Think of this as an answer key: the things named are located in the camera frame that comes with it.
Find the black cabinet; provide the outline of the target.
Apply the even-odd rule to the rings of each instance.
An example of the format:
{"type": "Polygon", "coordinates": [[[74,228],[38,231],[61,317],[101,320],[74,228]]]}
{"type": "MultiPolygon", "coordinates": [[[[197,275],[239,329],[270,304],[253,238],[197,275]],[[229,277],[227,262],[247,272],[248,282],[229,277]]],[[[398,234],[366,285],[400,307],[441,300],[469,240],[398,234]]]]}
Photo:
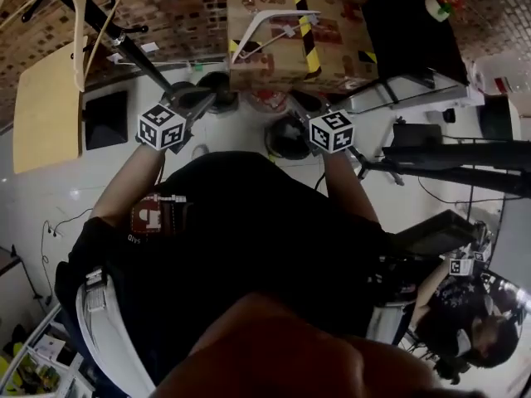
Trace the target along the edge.
{"type": "Polygon", "coordinates": [[[426,84],[433,73],[469,84],[450,23],[434,19],[425,0],[367,0],[362,12],[381,80],[401,76],[426,84]]]}

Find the person's left forearm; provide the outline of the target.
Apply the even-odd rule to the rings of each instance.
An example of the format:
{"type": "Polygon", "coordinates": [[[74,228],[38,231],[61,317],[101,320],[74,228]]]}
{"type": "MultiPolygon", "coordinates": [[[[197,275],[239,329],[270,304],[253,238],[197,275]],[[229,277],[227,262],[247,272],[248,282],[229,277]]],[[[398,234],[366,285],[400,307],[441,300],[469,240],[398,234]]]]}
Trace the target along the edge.
{"type": "Polygon", "coordinates": [[[104,189],[90,218],[100,218],[111,226],[119,224],[154,186],[164,160],[164,151],[139,145],[104,189]]]}

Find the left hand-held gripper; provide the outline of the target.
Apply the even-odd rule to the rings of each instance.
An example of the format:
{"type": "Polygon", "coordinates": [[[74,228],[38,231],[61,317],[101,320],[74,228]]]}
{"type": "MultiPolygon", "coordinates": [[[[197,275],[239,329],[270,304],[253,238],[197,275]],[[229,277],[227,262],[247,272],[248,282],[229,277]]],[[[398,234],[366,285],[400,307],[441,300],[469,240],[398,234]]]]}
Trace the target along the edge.
{"type": "Polygon", "coordinates": [[[190,130],[193,124],[212,107],[215,100],[215,93],[200,90],[181,90],[165,95],[160,103],[137,118],[136,138],[157,151],[170,150],[178,154],[192,137],[190,130]]]}

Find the black tripod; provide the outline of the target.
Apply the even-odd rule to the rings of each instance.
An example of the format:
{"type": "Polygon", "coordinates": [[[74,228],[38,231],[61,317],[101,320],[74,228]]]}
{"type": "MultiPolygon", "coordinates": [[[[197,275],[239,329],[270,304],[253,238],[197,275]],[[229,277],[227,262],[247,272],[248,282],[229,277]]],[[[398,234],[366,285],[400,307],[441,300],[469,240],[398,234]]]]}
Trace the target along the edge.
{"type": "Polygon", "coordinates": [[[382,151],[384,158],[371,162],[349,149],[363,172],[425,177],[531,199],[530,142],[391,146],[382,151]]]}

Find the small black monitor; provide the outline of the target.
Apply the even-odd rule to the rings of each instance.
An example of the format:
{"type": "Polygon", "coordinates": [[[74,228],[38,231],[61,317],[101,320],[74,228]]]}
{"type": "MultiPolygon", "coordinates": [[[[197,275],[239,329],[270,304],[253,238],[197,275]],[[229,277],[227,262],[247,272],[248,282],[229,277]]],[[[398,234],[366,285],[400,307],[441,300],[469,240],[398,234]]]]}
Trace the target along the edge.
{"type": "Polygon", "coordinates": [[[420,147],[443,143],[438,124],[394,124],[392,147],[420,147]]]}

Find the white green red ornament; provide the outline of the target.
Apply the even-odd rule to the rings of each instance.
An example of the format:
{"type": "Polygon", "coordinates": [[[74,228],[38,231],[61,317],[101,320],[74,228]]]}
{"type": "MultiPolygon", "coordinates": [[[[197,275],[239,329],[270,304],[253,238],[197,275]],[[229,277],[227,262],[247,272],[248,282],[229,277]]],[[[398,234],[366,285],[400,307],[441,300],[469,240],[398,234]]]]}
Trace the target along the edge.
{"type": "Polygon", "coordinates": [[[438,22],[445,21],[460,6],[460,0],[425,0],[426,11],[438,22]]]}

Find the person's right forearm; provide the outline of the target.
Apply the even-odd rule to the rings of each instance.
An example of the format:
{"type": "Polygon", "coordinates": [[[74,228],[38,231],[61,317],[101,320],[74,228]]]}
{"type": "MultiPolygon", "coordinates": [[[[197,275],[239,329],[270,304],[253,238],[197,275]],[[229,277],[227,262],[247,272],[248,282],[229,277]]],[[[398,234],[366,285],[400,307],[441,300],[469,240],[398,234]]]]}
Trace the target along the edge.
{"type": "Polygon", "coordinates": [[[329,199],[341,206],[346,212],[378,223],[378,216],[353,170],[348,156],[345,153],[325,154],[323,160],[324,178],[329,199]]]}

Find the black coat rack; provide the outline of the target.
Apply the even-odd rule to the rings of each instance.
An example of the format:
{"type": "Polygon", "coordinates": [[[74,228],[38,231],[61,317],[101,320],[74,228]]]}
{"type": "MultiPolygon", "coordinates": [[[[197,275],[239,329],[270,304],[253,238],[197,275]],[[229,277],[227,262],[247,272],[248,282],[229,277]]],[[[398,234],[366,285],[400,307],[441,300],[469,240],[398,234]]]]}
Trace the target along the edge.
{"type": "MultiPolygon", "coordinates": [[[[35,5],[35,2],[38,0],[29,0],[26,3],[22,4],[21,7],[19,7],[15,12],[12,12],[10,17],[6,19],[3,24],[0,25],[0,29],[4,28],[6,24],[8,24],[12,19],[18,16],[20,12],[26,11],[28,7],[32,7],[35,5]]],[[[72,0],[61,0],[66,6],[70,7],[74,12],[74,5],[72,0]]],[[[100,29],[102,28],[105,19],[107,18],[108,14],[104,14],[104,12],[95,5],[92,0],[88,0],[88,5],[86,6],[85,11],[85,24],[89,24],[93,29],[95,29],[98,32],[100,32],[100,29]]],[[[193,90],[193,91],[208,91],[212,92],[208,88],[204,87],[196,87],[195,85],[171,85],[162,75],[161,72],[159,72],[156,67],[151,63],[151,61],[147,58],[147,56],[139,49],[128,37],[126,30],[119,28],[115,26],[112,21],[108,25],[106,32],[103,34],[108,36],[111,41],[114,43],[114,46],[118,48],[118,50],[123,54],[123,56],[126,56],[129,58],[130,61],[134,65],[136,65],[145,75],[151,78],[152,81],[154,81],[161,89],[164,91],[164,95],[173,95],[179,91],[184,90],[193,90]]],[[[87,64],[89,58],[85,58],[85,64],[87,64]]]]}

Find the taped cardboard box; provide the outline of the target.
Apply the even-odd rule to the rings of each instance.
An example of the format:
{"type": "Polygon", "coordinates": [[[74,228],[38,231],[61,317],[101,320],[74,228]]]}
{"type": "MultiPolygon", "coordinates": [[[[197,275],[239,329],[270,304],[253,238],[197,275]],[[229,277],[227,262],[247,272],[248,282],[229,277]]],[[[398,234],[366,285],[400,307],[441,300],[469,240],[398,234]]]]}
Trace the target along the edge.
{"type": "Polygon", "coordinates": [[[340,0],[227,0],[231,88],[345,93],[378,77],[377,58],[359,5],[340,0]],[[259,11],[319,15],[265,20],[236,62],[231,58],[259,11]]]}

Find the red white snack packet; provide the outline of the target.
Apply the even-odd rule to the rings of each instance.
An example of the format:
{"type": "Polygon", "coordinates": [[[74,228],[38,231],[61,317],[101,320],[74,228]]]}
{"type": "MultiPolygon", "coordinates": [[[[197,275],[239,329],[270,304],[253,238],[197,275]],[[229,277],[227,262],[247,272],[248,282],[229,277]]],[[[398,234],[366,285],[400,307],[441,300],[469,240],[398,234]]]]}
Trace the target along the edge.
{"type": "Polygon", "coordinates": [[[253,90],[247,102],[256,111],[265,114],[283,114],[288,109],[288,96],[281,91],[253,90]]]}

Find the black tablet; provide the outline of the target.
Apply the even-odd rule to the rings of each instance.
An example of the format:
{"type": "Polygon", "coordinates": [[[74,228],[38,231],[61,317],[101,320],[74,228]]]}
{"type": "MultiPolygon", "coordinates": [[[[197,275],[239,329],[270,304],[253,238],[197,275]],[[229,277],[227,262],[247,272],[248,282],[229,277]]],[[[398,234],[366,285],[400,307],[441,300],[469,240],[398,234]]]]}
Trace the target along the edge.
{"type": "Polygon", "coordinates": [[[392,236],[398,248],[419,257],[443,255],[476,239],[475,227],[452,210],[443,211],[392,236]]]}

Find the person in dark clothes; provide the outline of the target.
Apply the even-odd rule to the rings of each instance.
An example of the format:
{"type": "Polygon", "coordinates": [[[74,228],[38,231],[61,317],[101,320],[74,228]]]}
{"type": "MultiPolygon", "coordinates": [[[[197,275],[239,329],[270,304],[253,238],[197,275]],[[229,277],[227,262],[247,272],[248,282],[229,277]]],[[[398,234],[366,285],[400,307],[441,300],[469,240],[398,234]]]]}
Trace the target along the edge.
{"type": "Polygon", "coordinates": [[[151,187],[116,225],[94,216],[56,269],[76,316],[85,277],[102,269],[154,382],[183,361],[238,299],[280,300],[333,335],[368,330],[373,310],[412,285],[405,256],[353,215],[258,153],[209,153],[151,187]]]}

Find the white metal shelf rack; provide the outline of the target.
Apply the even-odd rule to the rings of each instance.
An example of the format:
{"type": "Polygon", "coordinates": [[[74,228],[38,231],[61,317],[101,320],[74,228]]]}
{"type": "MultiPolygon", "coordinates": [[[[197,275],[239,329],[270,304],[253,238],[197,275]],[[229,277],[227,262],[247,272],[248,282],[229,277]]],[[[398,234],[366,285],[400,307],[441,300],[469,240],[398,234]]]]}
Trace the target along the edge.
{"type": "Polygon", "coordinates": [[[59,322],[56,305],[15,357],[0,368],[0,398],[91,398],[94,387],[84,378],[83,356],[59,322]]]}

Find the white appliance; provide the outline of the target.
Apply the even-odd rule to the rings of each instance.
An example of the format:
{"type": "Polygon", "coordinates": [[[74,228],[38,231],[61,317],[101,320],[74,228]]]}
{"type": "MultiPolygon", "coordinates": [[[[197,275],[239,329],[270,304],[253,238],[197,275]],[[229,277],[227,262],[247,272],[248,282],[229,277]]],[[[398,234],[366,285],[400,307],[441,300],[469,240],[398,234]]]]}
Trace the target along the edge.
{"type": "Polygon", "coordinates": [[[531,61],[515,51],[482,56],[472,63],[471,75],[484,95],[508,100],[513,138],[531,141],[531,61]]]}

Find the white hanger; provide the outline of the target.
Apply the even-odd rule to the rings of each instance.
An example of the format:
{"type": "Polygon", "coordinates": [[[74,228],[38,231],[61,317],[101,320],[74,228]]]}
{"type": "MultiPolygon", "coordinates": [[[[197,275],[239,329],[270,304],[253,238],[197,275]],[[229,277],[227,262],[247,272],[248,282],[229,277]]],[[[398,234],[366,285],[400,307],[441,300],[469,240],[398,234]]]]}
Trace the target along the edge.
{"type": "Polygon", "coordinates": [[[311,10],[264,10],[256,13],[251,23],[249,24],[246,32],[244,33],[238,47],[234,51],[231,62],[235,63],[237,57],[240,55],[246,43],[251,39],[252,35],[255,33],[255,30],[260,26],[262,22],[269,18],[273,17],[300,17],[306,15],[319,15],[320,11],[311,11],[311,10]]]}

